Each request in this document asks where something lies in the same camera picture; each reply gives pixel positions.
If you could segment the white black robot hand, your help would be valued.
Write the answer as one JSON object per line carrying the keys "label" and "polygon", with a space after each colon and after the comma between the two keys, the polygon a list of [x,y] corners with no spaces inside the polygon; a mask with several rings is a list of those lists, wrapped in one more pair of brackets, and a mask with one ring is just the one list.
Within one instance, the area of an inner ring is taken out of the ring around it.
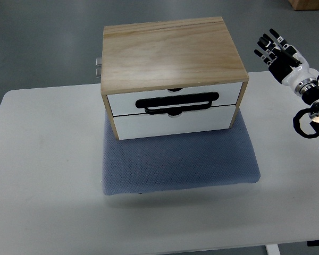
{"label": "white black robot hand", "polygon": [[255,49],[254,53],[265,63],[276,81],[290,87],[298,96],[319,86],[318,78],[311,74],[302,54],[274,29],[269,32],[269,35],[265,33],[259,38],[259,49]]}

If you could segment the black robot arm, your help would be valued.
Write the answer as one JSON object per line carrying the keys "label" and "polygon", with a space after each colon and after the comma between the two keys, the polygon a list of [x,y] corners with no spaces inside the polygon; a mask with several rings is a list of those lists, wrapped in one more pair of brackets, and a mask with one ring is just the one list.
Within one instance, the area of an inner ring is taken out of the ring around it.
{"label": "black robot arm", "polygon": [[[302,100],[309,105],[308,108],[300,110],[293,118],[293,128],[302,137],[306,139],[319,138],[319,75],[315,81],[307,84],[302,93]],[[310,126],[315,131],[313,134],[305,133],[300,127],[300,119],[304,115],[310,118]]]}

